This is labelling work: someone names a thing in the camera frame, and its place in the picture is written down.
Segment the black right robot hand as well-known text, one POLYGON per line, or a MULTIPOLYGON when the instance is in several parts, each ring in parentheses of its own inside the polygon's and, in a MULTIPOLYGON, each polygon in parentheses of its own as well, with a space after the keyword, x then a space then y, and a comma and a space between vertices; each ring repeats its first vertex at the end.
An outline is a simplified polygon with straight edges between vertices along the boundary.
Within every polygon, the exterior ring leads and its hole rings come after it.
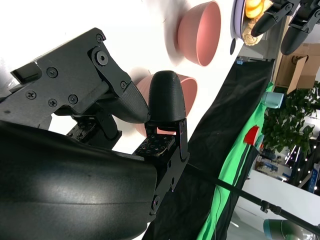
POLYGON ((93 28, 14 70, 0 100, 0 237, 131 240, 189 160, 178 75, 144 99, 93 28))

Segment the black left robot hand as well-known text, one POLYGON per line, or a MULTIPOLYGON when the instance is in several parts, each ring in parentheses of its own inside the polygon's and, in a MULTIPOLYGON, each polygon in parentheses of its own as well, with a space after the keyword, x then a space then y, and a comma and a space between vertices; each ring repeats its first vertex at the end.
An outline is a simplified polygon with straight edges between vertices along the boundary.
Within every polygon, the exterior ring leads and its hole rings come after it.
POLYGON ((286 16, 293 16, 282 40, 280 51, 292 54, 320 23, 319 0, 274 0, 251 30, 258 37, 276 25, 286 16))

